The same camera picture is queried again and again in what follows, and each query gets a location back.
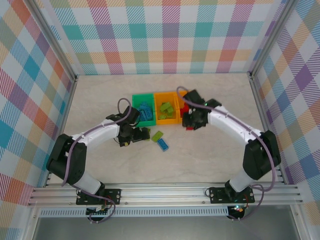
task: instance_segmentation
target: plaid fabric backdrop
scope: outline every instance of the plaid fabric backdrop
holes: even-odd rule
[[[320,0],[300,0],[256,84],[282,164],[320,239]]]
[[[0,0],[0,240],[18,238],[72,82],[22,0]]]
[[[37,2],[74,69],[97,75],[247,72],[285,0]]]

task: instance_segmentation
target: metal rail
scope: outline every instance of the metal rail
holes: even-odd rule
[[[264,187],[268,182],[260,182]],[[233,206],[234,204],[210,204],[205,196],[209,187],[224,187],[224,183],[119,183],[106,184],[106,188],[122,189],[120,207],[197,207],[197,206]],[[253,190],[255,203],[261,199],[261,192]],[[83,207],[76,205],[76,190],[71,186],[60,187],[56,184],[35,188],[29,206],[33,208]],[[277,182],[274,188],[266,192],[262,205],[296,205],[302,204],[296,185]]]

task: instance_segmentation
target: orange bin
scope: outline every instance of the orange bin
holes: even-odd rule
[[[187,91],[179,91],[180,95],[183,97],[185,94],[187,94]],[[176,95],[176,101],[177,101],[177,106],[178,106],[178,123],[182,123],[182,116],[180,114],[180,109],[183,109],[185,106],[185,102],[178,96]]]
[[[178,96],[174,91],[171,92],[157,92],[153,94],[154,106],[155,106],[155,120],[157,125],[164,124],[177,124],[179,123],[180,108],[178,107]],[[160,111],[160,107],[163,103],[169,102],[174,111],[171,118],[159,119],[159,116],[163,114]]]

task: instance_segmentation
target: green bin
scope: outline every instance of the green bin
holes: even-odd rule
[[[153,93],[145,93],[145,94],[135,94],[132,95],[132,106],[134,108],[139,108],[140,104],[146,102],[148,106],[151,108],[153,119],[150,121],[141,121],[137,125],[137,127],[148,127],[156,125],[156,109],[155,109],[155,100]]]

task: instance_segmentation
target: green lego brick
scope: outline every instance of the green lego brick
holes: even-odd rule
[[[166,111],[168,108],[172,107],[170,102],[164,102],[162,103],[162,105],[160,106],[160,111],[164,112]]]
[[[155,143],[163,136],[164,134],[160,131],[157,131],[155,135],[151,138]]]
[[[159,116],[159,119],[160,120],[163,120],[163,119],[166,119],[167,117],[166,117],[166,115],[163,115],[163,114],[161,114],[160,116]]]
[[[174,108],[172,106],[168,107],[166,110],[168,114],[172,114],[174,112]]]

